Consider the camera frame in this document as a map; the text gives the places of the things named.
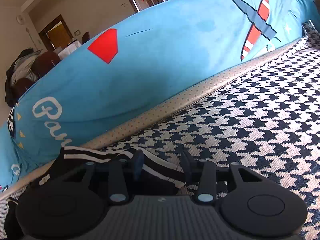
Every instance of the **brown chair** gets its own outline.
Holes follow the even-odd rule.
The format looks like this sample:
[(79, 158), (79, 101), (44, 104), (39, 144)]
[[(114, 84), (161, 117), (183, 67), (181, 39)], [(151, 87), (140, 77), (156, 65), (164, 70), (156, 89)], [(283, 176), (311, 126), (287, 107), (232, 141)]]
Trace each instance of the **brown chair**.
[(18, 100), (34, 83), (28, 78), (20, 78), (13, 86), (14, 97)]
[(86, 32), (83, 34), (81, 42), (82, 44), (85, 44), (88, 40), (90, 40), (90, 34), (89, 32)]
[(32, 64), (31, 71), (36, 74), (38, 78), (42, 78), (60, 61), (61, 60), (57, 54), (52, 51), (47, 51), (36, 58)]

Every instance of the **dotted fabric trim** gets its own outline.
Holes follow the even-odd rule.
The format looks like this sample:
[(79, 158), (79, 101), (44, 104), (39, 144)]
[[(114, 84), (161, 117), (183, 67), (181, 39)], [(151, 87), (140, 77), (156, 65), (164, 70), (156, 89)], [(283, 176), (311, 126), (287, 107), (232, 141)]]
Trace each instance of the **dotted fabric trim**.
[(208, 78), (178, 95), (166, 100), (149, 111), (117, 126), (116, 128), (96, 137), (95, 139), (82, 145), (84, 148), (100, 149), (111, 145), (119, 140), (131, 136), (183, 109), (196, 103), (200, 99), (210, 95), (217, 89), (232, 82), (236, 78), (244, 75), (248, 71), (257, 68), (288, 51), (300, 39), (297, 39), (279, 49), (269, 52), (259, 58), (239, 64), (224, 70), (211, 78)]

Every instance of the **white tablecloth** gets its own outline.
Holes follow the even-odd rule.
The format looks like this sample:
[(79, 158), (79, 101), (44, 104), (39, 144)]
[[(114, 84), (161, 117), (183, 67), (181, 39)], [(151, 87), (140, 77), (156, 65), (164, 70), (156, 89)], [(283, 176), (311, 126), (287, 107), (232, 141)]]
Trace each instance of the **white tablecloth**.
[(66, 47), (63, 51), (61, 51), (58, 56), (61, 60), (63, 60), (65, 57), (70, 55), (72, 52), (74, 52), (76, 49), (78, 49), (81, 46), (81, 43), (79, 41), (75, 41), (72, 44), (70, 44), (68, 47)]

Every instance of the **white stripe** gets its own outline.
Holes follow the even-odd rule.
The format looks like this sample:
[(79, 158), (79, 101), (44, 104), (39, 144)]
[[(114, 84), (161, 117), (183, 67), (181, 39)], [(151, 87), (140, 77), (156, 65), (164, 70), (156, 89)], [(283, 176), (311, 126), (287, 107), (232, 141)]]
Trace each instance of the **white stripe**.
[(78, 150), (78, 151), (92, 152), (92, 153), (95, 153), (98, 155), (119, 154), (119, 153), (125, 151), (125, 150), (107, 150), (107, 151), (101, 152), (101, 151), (97, 151), (97, 150), (75, 147), (75, 146), (66, 146), (66, 147), (64, 147), (64, 149), (65, 150)]
[(245, 50), (243, 50), (243, 51), (242, 51), (242, 56), (245, 57), (245, 56), (247, 56), (247, 55), (248, 55), (248, 53), (247, 53)]
[(155, 156), (154, 154), (152, 154), (151, 152), (148, 152), (146, 149), (143, 149), (143, 148), (140, 148), (140, 147), (134, 147), (134, 149), (136, 150), (142, 150), (144, 155), (146, 157), (148, 157), (150, 160), (152, 160), (153, 162), (161, 165), (161, 166), (164, 166), (166, 168), (169, 168), (169, 169), (172, 169), (172, 170), (177, 170), (178, 169), (178, 165), (174, 164), (174, 163), (169, 163), (163, 159), (160, 159), (159, 157)]
[(268, 2), (266, 2), (265, 0), (262, 0), (262, 3), (268, 8), (270, 9), (270, 4)]
[(83, 159), (83, 160), (88, 160), (88, 161), (93, 161), (97, 163), (107, 163), (112, 159), (98, 159), (96, 157), (89, 156), (87, 154), (65, 154), (64, 155), (65, 159)]
[[(132, 148), (135, 149), (135, 150), (142, 150), (143, 154), (146, 157), (148, 157), (154, 163), (157, 163), (157, 164), (159, 164), (161, 166), (164, 166), (166, 168), (169, 168), (169, 169), (172, 169), (172, 170), (176, 171), (180, 167), (180, 166), (178, 166), (178, 165), (176, 165), (174, 163), (169, 163), (169, 162), (167, 162), (167, 161), (155, 156), (154, 154), (152, 154), (151, 152), (147, 151), (146, 149), (143, 149), (143, 148), (140, 148), (140, 147), (132, 147)], [(120, 154), (120, 153), (123, 153), (124, 151), (127, 152), (126, 149), (122, 149), (122, 150), (112, 150), (112, 149), (110, 149), (110, 150), (107, 150), (107, 151), (104, 151), (104, 152), (100, 152), (100, 151), (97, 151), (97, 150), (91, 150), (91, 149), (74, 147), (74, 146), (66, 146), (64, 149), (65, 150), (78, 150), (78, 151), (92, 152), (92, 153), (95, 153), (95, 154), (98, 154), (98, 155)]]
[[(130, 153), (130, 152), (125, 152), (123, 154), (128, 156), (130, 159), (133, 157), (133, 154)], [(64, 158), (65, 159), (83, 159), (83, 160), (93, 161), (93, 162), (97, 162), (97, 163), (107, 163), (107, 162), (109, 162), (111, 160), (111, 159), (101, 160), (101, 159), (98, 159), (98, 158), (95, 158), (95, 157), (92, 157), (92, 156), (89, 156), (89, 155), (86, 155), (86, 154), (65, 154)], [(166, 177), (166, 176), (160, 174), (157, 171), (154, 171), (153, 169), (151, 169), (149, 166), (147, 166), (145, 164), (143, 165), (142, 168), (146, 172), (148, 172), (148, 173), (150, 173), (150, 174), (152, 174), (154, 176), (157, 176), (160, 179), (164, 179), (164, 180), (167, 180), (167, 181), (169, 181), (171, 179), (169, 177)], [(185, 184), (184, 182), (179, 181), (179, 180), (173, 180), (172, 182), (174, 183), (175, 187), (177, 187), (177, 188), (182, 188), (184, 186), (184, 184)]]
[(253, 47), (253, 45), (252, 45), (248, 40), (245, 41), (245, 46), (246, 46), (248, 49), (252, 49), (252, 47)]
[[(160, 179), (164, 179), (164, 180), (167, 180), (167, 181), (169, 181), (169, 180), (172, 180), (171, 178), (169, 178), (169, 177), (166, 177), (166, 176), (164, 176), (164, 175), (162, 175), (162, 174), (160, 174), (159, 172), (157, 172), (157, 171), (154, 171), (153, 169), (151, 169), (150, 167), (148, 167), (147, 165), (143, 165), (143, 169), (146, 171), (146, 172), (148, 172), (148, 173), (150, 173), (150, 174), (152, 174), (152, 175), (154, 175), (154, 176), (156, 176), (156, 177), (158, 177), (158, 178), (160, 178)], [(184, 186), (184, 182), (182, 182), (182, 181), (179, 181), (179, 180), (174, 180), (174, 181), (171, 181), (172, 183), (174, 183), (174, 185), (177, 187), (177, 188), (182, 188), (183, 186)]]

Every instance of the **wooden door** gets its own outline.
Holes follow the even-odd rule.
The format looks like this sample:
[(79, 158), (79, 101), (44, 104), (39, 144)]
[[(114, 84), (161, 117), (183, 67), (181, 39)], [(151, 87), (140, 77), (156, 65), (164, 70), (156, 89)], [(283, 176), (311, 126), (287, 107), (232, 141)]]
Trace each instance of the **wooden door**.
[(48, 36), (55, 48), (61, 47), (62, 49), (65, 49), (71, 42), (71, 38), (63, 24), (60, 24), (54, 29), (50, 30), (48, 32)]
[(50, 22), (39, 33), (39, 36), (48, 51), (54, 51), (57, 47), (61, 47), (62, 49), (64, 49), (67, 47), (68, 43), (73, 39), (73, 36), (61, 15), (59, 15), (52, 22)]

